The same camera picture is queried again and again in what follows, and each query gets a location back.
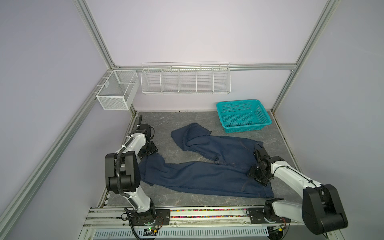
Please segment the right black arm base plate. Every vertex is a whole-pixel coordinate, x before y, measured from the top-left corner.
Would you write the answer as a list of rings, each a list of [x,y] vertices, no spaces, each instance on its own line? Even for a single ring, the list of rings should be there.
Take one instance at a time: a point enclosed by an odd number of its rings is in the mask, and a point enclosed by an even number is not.
[[[248,208],[246,214],[252,224],[290,224],[291,220],[278,217],[275,214],[265,213],[264,207]]]

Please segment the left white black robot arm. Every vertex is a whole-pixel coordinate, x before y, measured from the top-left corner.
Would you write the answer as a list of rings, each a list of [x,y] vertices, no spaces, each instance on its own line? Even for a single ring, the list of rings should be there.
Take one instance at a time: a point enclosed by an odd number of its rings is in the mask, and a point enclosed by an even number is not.
[[[105,156],[106,189],[123,197],[132,206],[125,209],[128,218],[138,224],[151,225],[156,221],[155,205],[141,187],[139,160],[156,152],[152,141],[154,128],[142,123],[139,116],[136,128],[127,136],[127,141],[118,151]]]

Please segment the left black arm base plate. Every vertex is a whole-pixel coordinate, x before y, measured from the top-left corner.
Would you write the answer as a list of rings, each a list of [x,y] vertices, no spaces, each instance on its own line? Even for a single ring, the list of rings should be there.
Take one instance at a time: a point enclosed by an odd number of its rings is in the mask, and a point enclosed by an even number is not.
[[[148,210],[143,213],[131,214],[131,221],[134,226],[168,226],[171,220],[170,209]]]

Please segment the teal plastic basket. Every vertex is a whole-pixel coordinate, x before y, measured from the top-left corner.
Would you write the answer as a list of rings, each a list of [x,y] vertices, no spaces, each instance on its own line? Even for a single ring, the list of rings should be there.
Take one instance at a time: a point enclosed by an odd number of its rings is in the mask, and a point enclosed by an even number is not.
[[[219,102],[216,107],[227,134],[258,131],[272,124],[267,110],[258,100]]]

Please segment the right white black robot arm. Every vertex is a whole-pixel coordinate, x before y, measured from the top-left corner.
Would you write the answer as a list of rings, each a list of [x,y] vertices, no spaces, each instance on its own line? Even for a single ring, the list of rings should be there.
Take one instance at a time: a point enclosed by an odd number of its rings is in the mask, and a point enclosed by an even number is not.
[[[267,200],[262,211],[248,209],[251,220],[264,220],[269,224],[286,220],[304,224],[315,235],[345,229],[349,222],[338,190],[331,184],[321,184],[291,167],[279,156],[270,156],[265,148],[255,148],[256,164],[249,176],[263,186],[278,178],[293,189],[302,199],[300,204],[283,198]]]

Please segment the dark blue denim trousers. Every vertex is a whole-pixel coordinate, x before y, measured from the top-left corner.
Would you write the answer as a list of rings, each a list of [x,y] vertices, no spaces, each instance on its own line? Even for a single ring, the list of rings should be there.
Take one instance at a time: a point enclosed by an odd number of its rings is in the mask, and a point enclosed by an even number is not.
[[[255,150],[263,142],[227,136],[213,136],[197,123],[171,132],[175,144],[208,159],[208,162],[166,163],[158,153],[139,163],[141,180],[174,191],[242,198],[272,198],[271,184],[263,186],[248,173],[257,161]]]

